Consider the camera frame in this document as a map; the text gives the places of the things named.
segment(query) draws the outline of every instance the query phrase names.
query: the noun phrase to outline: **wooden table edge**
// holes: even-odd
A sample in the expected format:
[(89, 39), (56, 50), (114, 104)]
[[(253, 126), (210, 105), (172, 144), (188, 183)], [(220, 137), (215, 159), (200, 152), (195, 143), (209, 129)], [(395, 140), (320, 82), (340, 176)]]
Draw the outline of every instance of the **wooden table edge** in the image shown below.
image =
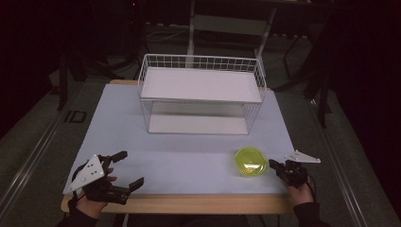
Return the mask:
[[(61, 210), (68, 212), (64, 196)], [(104, 213), (267, 215), (292, 212), (287, 194), (131, 195), (127, 204), (109, 203)]]

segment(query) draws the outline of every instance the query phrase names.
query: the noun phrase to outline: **person's hand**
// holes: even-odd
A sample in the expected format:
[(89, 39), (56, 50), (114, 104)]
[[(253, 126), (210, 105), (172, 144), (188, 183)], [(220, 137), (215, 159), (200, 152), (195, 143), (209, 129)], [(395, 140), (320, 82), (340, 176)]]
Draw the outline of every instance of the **person's hand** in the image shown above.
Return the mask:
[[(108, 173), (112, 173), (114, 171), (113, 168), (109, 168), (108, 169)], [(117, 180), (117, 177), (107, 177), (107, 180), (109, 182), (114, 182), (115, 180)], [(100, 218), (100, 214), (101, 211), (103, 210), (103, 208), (107, 205), (107, 202), (103, 202), (103, 201), (90, 201), (88, 200), (88, 198), (86, 197), (85, 193), (81, 192), (81, 194), (79, 195), (80, 199), (77, 202), (77, 209), (84, 213), (85, 215), (91, 217), (91, 218), (95, 218), (95, 219), (99, 219)]]
[(299, 188), (295, 188), (294, 186), (289, 186), (284, 181), (282, 181), (282, 183), (288, 191), (289, 200), (293, 206), (314, 201), (312, 192), (310, 191), (306, 183), (302, 184)]

